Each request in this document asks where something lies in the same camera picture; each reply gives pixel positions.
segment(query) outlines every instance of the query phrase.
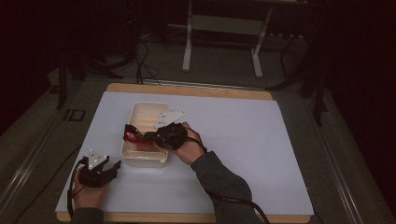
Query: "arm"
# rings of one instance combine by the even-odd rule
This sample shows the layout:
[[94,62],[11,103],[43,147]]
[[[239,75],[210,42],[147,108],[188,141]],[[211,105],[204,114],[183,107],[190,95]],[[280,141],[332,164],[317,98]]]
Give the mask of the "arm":
[[[188,136],[201,140],[187,122]],[[214,152],[204,150],[193,141],[186,141],[178,150],[171,150],[190,165],[204,189],[220,196],[251,200],[248,183],[225,167]],[[249,205],[228,203],[212,198],[217,223],[262,223]]]
[[83,207],[78,208],[72,218],[72,224],[101,224],[103,221],[103,211],[99,208]]

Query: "white paper sheet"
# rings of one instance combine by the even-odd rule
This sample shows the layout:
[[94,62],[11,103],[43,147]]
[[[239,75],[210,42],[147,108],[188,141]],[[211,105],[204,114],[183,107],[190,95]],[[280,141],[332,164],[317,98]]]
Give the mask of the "white paper sheet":
[[[106,212],[213,214],[213,205],[194,171],[170,154],[165,167],[130,167],[120,155],[125,123],[137,102],[167,103],[187,114],[200,133],[234,173],[250,185],[253,201],[267,215],[313,215],[304,180],[275,101],[241,100],[159,94],[105,92],[88,130],[78,159],[89,149],[122,160],[109,188]],[[57,212],[66,212],[65,185]]]

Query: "black cable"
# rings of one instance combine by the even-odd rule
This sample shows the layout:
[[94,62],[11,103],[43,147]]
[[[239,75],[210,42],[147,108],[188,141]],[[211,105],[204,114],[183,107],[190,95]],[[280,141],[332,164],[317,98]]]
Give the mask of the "black cable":
[[191,138],[191,137],[188,137],[188,136],[186,136],[186,139],[191,140],[191,141],[197,143],[200,147],[202,147],[202,149],[204,150],[204,153],[207,152],[207,148],[204,147],[204,144],[202,144],[202,142],[196,140],[195,138]]
[[254,202],[249,201],[249,200],[245,200],[245,199],[238,199],[238,198],[232,198],[232,197],[226,197],[226,196],[221,196],[218,195],[216,193],[213,193],[212,191],[209,191],[207,189],[205,189],[205,192],[211,197],[214,198],[216,200],[220,200],[220,201],[224,201],[224,202],[228,202],[228,203],[242,203],[242,204],[246,204],[249,205],[251,207],[253,207],[254,209],[256,209],[260,215],[262,216],[262,219],[264,219],[265,223],[270,223],[270,221],[268,220],[267,216],[264,214],[264,212],[262,211],[262,209]]
[[[149,66],[149,65],[145,64],[143,61],[142,61],[142,65],[145,67],[146,71],[149,73],[149,77],[153,78],[153,79],[158,83],[158,85],[161,86],[160,81],[156,78],[156,77],[160,74],[160,71],[159,71],[157,68],[154,68],[154,67],[152,67],[152,66]],[[153,75],[153,74],[149,71],[149,68],[154,69],[154,70],[156,71],[156,74]]]
[[76,197],[76,195],[78,195],[82,190],[84,190],[85,189],[85,186],[83,186],[81,189],[79,189],[75,194],[73,194],[72,195],[72,199],[74,198],[74,197]]
[[73,197],[75,195],[73,195],[73,183],[74,183],[74,177],[76,176],[76,172],[78,167],[83,164],[85,158],[79,160],[76,164],[76,166],[73,169],[73,173],[72,176],[70,178],[70,182],[69,182],[69,190],[67,191],[67,211],[69,212],[70,217],[72,217],[74,215],[74,209],[73,209]]
[[148,57],[148,55],[149,55],[149,47],[148,47],[147,44],[145,44],[142,41],[139,41],[139,44],[143,45],[145,47],[145,49],[146,49],[146,54],[145,54],[145,56],[142,59],[142,62],[144,62],[146,60],[146,58]]
[[142,84],[143,85],[143,79],[142,79],[142,64],[139,62],[139,57],[136,55],[136,63],[137,63],[137,71],[136,71],[136,84]]
[[35,196],[35,198],[20,212],[20,214],[18,215],[17,219],[14,221],[15,223],[18,223],[18,221],[21,219],[21,217],[24,215],[24,213],[26,213],[27,210],[30,209],[30,207],[35,203],[35,201],[37,201],[37,199],[41,196],[41,194],[44,192],[44,190],[49,186],[50,182],[52,182],[53,178],[55,178],[55,176],[59,173],[59,171],[61,170],[61,168],[64,166],[64,164],[73,156],[73,154],[75,154],[79,149],[81,148],[81,145],[79,145],[78,147],[76,147],[68,156],[67,158],[61,163],[61,165],[58,167],[58,169],[55,171],[55,173],[53,174],[53,176],[49,179],[49,181],[47,182],[47,184],[44,186],[44,188]]

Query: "table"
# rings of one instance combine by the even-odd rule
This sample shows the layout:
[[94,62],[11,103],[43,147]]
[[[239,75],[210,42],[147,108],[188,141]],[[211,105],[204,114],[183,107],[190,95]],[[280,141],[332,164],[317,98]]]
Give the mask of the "table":
[[[78,160],[85,156],[90,148],[106,150],[104,153],[110,156],[110,163],[122,160],[120,146],[123,124],[129,120],[132,109],[130,103],[141,100],[166,102],[170,105],[170,109],[175,109],[177,106],[187,108],[185,119],[191,127],[201,133],[209,150],[213,148],[226,166],[246,179],[252,189],[253,201],[261,206],[271,222],[309,221],[310,216],[313,215],[312,204],[277,103],[272,101],[269,92],[111,84],[98,106],[78,154]],[[202,105],[207,107],[203,110],[197,109],[203,108]],[[252,111],[249,112],[250,116],[242,119],[239,115],[249,111],[247,105],[252,106],[250,108]],[[221,116],[215,114],[216,111],[221,113]],[[263,121],[249,118],[259,118],[262,112],[266,112],[271,118],[264,122],[266,128],[262,125],[255,127],[256,123],[263,124]],[[240,119],[225,122],[227,118],[233,116]],[[202,122],[203,118],[207,118],[210,122]],[[282,123],[279,124],[275,120],[282,120]],[[223,125],[214,125],[211,129],[205,129],[207,125],[216,123]],[[227,128],[233,125],[240,129]],[[254,132],[255,129],[263,130],[265,133]],[[247,138],[246,141],[238,139],[241,136]],[[266,144],[271,146],[262,149],[260,140],[257,140],[258,136],[266,139]],[[230,137],[234,139],[231,144],[228,139]],[[235,155],[240,153],[240,148],[245,149],[245,153],[240,158],[245,161],[237,162],[239,160],[235,159]],[[211,201],[196,180],[194,172],[178,158],[169,159],[162,169],[133,168],[123,162],[119,176],[112,182],[104,204],[105,220],[214,223]],[[246,164],[255,165],[246,170]],[[70,220],[65,206],[67,186],[66,183],[56,208],[57,218],[61,221]]]
[[251,57],[253,61],[253,68],[255,76],[257,78],[262,77],[262,66],[259,60],[259,51],[262,47],[262,41],[264,40],[267,32],[267,27],[273,14],[274,7],[282,5],[295,5],[304,7],[326,7],[327,4],[310,3],[312,1],[305,2],[297,0],[258,0],[256,2],[263,3],[264,7],[267,7],[263,14],[265,14],[263,21],[257,20],[246,20],[236,18],[225,18],[218,16],[198,15],[192,13],[192,5],[194,0],[189,1],[188,19],[187,19],[187,43],[184,51],[183,66],[184,72],[190,71],[191,65],[191,33],[192,30],[205,30],[224,32],[232,34],[243,34],[243,35],[256,35],[258,37],[256,46],[251,49]]

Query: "cable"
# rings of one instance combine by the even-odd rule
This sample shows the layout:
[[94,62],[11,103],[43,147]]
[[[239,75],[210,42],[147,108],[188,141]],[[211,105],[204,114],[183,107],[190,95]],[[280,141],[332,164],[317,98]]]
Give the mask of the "cable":
[[50,182],[52,182],[53,178],[55,178],[55,176],[59,173],[59,171],[61,170],[61,168],[64,166],[64,164],[73,156],[73,154],[75,154],[82,145],[79,145],[78,147],[76,147],[67,157],[66,159],[61,163],[61,165],[58,167],[58,169],[55,171],[55,173],[53,174],[53,176],[49,179],[49,181],[47,182],[47,184],[44,186],[44,188],[38,192],[38,194],[35,196],[35,198],[20,212],[20,214],[18,215],[17,219],[15,219],[15,221],[13,222],[18,223],[18,221],[21,219],[21,217],[26,213],[26,211],[28,211],[30,209],[30,207],[35,203],[35,201],[37,201],[37,199],[41,196],[41,194],[44,192],[44,190],[49,186]]
[[139,62],[140,57],[136,55],[136,63],[137,63],[137,71],[136,71],[136,84],[143,85],[143,78],[142,78],[142,63]]
[[188,136],[186,136],[186,138],[189,139],[189,140],[191,140],[191,141],[193,141],[193,142],[198,143],[198,145],[199,145],[200,147],[202,147],[202,149],[204,150],[204,153],[206,153],[206,152],[207,152],[207,148],[204,146],[204,143],[203,143],[203,141],[202,141],[202,139],[201,139],[201,136],[198,134],[198,132],[196,132],[196,131],[195,131],[194,129],[192,129],[192,128],[185,128],[185,129],[190,130],[190,131],[193,131],[193,132],[198,136],[199,141],[196,140],[195,138],[191,138],[191,137],[188,137]]
[[270,224],[270,221],[268,220],[267,216],[264,214],[262,209],[256,203],[254,203],[252,201],[248,201],[248,200],[245,200],[245,199],[238,199],[238,198],[221,196],[221,195],[215,194],[212,191],[209,191],[207,189],[205,189],[205,192],[210,197],[212,197],[214,199],[217,199],[217,200],[220,200],[220,201],[224,201],[224,202],[228,202],[228,203],[242,203],[242,204],[250,205],[251,207],[253,207],[254,209],[256,209],[260,213],[260,215],[262,216],[262,219],[264,219],[265,223]]
[[73,195],[73,182],[74,182],[74,177],[76,175],[77,169],[78,167],[83,164],[84,162],[84,158],[79,160],[76,164],[76,166],[73,169],[73,174],[71,176],[70,182],[69,182],[69,190],[67,191],[67,211],[69,212],[70,217],[72,217],[74,215],[74,209],[73,209],[73,197],[76,196]]
[[85,186],[83,186],[81,189],[79,189],[75,194],[72,195],[72,199],[84,189],[85,189]]
[[[145,67],[146,71],[149,73],[149,77],[153,78],[153,79],[158,83],[158,85],[161,86],[160,81],[156,78],[156,77],[160,74],[160,71],[159,71],[157,68],[154,68],[154,67],[152,67],[152,66],[149,66],[149,65],[145,64],[144,62],[142,62],[142,65]],[[156,71],[156,74],[153,75],[153,74],[149,71],[149,68],[150,68],[150,69],[154,69],[154,70]]]

